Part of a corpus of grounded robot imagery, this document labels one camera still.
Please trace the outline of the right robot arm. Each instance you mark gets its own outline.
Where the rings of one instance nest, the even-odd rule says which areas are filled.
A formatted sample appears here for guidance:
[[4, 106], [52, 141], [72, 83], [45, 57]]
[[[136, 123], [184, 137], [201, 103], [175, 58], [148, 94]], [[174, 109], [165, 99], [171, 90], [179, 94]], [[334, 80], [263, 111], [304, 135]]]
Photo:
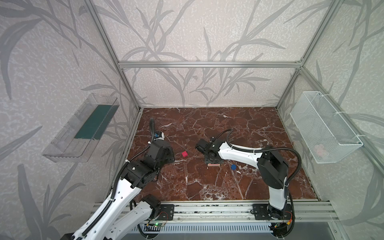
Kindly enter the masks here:
[[[204, 155], [206, 164], [236, 161], [258, 169], [264, 183], [269, 188], [269, 207], [274, 211], [283, 211], [286, 207], [289, 195], [288, 187], [302, 167], [300, 154], [296, 150], [286, 147], [249, 148], [234, 145], [228, 141], [215, 139], [207, 142], [200, 139], [195, 145], [195, 149]], [[298, 159], [297, 167], [291, 175], [288, 175], [289, 165], [280, 151], [291, 152]]]

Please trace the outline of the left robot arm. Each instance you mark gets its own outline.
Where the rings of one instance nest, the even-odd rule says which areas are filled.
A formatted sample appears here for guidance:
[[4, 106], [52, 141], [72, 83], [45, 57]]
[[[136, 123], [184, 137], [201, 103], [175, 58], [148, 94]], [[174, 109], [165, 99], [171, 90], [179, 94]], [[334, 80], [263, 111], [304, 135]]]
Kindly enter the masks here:
[[125, 207], [160, 173], [166, 164], [175, 161], [171, 145], [157, 138], [149, 145], [144, 159], [125, 163], [110, 195], [98, 210], [71, 236], [64, 240], [121, 240], [134, 227], [153, 220], [161, 213], [161, 202], [152, 195], [144, 197], [124, 216]]

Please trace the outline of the pink item in basket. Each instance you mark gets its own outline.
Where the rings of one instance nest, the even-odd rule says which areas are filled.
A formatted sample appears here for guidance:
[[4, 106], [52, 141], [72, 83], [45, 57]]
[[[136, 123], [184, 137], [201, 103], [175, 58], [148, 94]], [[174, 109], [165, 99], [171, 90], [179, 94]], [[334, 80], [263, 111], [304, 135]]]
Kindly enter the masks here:
[[323, 144], [315, 145], [314, 150], [320, 158], [326, 158], [329, 155], [329, 152]]

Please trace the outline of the clear plastic wall tray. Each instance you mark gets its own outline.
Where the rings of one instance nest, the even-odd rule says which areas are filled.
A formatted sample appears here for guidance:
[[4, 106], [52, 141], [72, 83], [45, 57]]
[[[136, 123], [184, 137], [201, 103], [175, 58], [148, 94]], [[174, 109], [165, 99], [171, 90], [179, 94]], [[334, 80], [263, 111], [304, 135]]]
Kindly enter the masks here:
[[120, 104], [117, 97], [89, 94], [42, 155], [54, 163], [86, 163]]

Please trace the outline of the aluminium frame crossbar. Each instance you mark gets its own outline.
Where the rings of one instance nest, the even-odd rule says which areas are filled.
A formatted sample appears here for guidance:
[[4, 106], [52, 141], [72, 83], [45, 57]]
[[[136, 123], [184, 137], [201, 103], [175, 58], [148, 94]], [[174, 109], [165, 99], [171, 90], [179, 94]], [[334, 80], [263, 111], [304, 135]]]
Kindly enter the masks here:
[[201, 62], [201, 61], [121, 61], [121, 69], [129, 68], [299, 68], [295, 61], [256, 61], [256, 62]]

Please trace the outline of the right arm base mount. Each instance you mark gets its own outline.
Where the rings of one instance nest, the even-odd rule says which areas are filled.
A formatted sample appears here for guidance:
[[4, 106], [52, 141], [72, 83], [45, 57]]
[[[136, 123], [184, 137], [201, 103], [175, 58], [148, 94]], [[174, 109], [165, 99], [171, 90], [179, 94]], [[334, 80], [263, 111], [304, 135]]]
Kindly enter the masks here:
[[279, 210], [269, 204], [253, 204], [250, 213], [256, 220], [288, 221], [291, 219], [292, 205], [286, 204], [283, 210]]

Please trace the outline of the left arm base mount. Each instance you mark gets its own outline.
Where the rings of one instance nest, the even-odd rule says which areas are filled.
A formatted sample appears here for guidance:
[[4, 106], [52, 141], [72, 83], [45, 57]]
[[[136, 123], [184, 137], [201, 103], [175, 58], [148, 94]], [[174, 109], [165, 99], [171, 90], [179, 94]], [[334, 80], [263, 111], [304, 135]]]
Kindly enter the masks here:
[[156, 206], [149, 217], [151, 220], [172, 221], [175, 213], [175, 205], [161, 204]]

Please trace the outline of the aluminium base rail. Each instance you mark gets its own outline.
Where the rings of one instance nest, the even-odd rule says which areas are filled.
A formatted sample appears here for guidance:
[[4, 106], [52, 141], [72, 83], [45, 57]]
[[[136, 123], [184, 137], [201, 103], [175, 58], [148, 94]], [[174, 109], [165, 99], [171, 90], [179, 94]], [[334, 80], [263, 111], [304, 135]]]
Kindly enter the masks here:
[[[256, 220], [250, 213], [253, 204], [267, 204], [266, 201], [170, 201], [162, 204], [175, 205], [170, 223], [251, 223], [251, 222], [283, 222]], [[314, 200], [294, 200], [296, 223], [299, 222], [339, 222], [330, 202]]]

